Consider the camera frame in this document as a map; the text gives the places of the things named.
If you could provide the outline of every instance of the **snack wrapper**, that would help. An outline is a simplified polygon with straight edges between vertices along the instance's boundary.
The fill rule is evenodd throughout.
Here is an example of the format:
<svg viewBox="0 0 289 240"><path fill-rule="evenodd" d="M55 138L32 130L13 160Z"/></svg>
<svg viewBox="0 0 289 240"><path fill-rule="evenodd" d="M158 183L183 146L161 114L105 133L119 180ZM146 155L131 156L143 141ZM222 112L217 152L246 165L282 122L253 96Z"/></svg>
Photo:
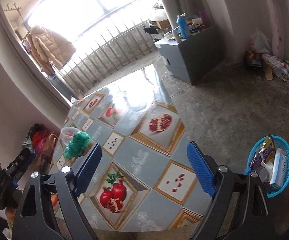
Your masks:
<svg viewBox="0 0 289 240"><path fill-rule="evenodd" d="M267 163L276 154L276 148L271 135L267 136L261 145L260 150L254 153L254 157L249 163L249 167L253 170L255 167L261 166L261 162Z"/></svg>

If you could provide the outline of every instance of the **blue basket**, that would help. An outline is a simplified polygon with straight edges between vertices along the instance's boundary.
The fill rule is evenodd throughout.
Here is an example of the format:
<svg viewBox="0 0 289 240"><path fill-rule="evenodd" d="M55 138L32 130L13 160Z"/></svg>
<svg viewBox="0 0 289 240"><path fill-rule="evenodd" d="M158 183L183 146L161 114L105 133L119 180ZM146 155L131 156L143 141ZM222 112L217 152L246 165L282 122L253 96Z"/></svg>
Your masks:
<svg viewBox="0 0 289 240"><path fill-rule="evenodd" d="M267 137L263 137L262 139L260 139L252 148L249 158L248 158L248 163L247 163L247 168L245 170L245 174L248 174L248 172L251 170L249 167L249 163L251 161L251 159L254 156L254 153L256 151L258 151L261 147L261 144L263 143L263 141L266 139ZM281 148L282 150L284 150L286 152L286 158L288 160L288 166L287 166L287 173L286 173L286 177L285 177L285 181L283 183L282 188L276 189L273 188L271 186L268 186L265 190L267 192L268 197L275 197L276 195L280 194L288 185L289 183L289 145L288 143L283 140L281 137L279 136L275 136L272 135L273 141L274 141L274 146L276 149Z"/></svg>

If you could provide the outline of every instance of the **pile of trash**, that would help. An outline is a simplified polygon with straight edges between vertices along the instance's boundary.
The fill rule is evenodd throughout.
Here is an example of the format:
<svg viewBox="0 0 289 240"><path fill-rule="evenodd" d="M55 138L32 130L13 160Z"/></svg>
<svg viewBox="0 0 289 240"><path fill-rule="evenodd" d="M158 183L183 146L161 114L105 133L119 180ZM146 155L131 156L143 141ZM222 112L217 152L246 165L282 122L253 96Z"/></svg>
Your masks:
<svg viewBox="0 0 289 240"><path fill-rule="evenodd" d="M272 54L271 40L260 30L250 36L251 50L246 50L245 65L251 68L263 68L267 80L273 79L273 74L289 84L289 61L282 60Z"/></svg>

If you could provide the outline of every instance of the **blue textured pad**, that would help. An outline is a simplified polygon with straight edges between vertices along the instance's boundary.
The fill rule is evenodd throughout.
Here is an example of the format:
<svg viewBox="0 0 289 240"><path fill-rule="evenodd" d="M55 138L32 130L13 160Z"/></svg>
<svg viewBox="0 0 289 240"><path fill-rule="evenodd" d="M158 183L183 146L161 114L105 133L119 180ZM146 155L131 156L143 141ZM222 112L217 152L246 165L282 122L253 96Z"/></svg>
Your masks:
<svg viewBox="0 0 289 240"><path fill-rule="evenodd" d="M214 197L216 194L214 175L209 166L206 164L199 150L192 142L190 142L187 146L187 156L203 191L208 193L210 197Z"/></svg>

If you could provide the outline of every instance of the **metal screw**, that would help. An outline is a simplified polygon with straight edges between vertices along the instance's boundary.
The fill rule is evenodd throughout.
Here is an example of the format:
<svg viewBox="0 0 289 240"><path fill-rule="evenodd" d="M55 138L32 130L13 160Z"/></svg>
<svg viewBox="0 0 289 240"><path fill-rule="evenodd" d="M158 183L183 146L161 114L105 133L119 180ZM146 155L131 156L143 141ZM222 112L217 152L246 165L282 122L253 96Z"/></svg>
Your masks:
<svg viewBox="0 0 289 240"><path fill-rule="evenodd" d="M227 172L228 171L228 168L226 166L220 166L219 167L219 171L221 172Z"/></svg>
<svg viewBox="0 0 289 240"><path fill-rule="evenodd" d="M39 172L36 172L36 171L31 174L32 178L37 178L38 176L39 176Z"/></svg>
<svg viewBox="0 0 289 240"><path fill-rule="evenodd" d="M254 178L258 177L258 173L256 173L255 171L251 171L250 175Z"/></svg>
<svg viewBox="0 0 289 240"><path fill-rule="evenodd" d="M70 167L69 167L69 166L62 167L61 171L62 171L63 173L67 173L67 172L70 171Z"/></svg>

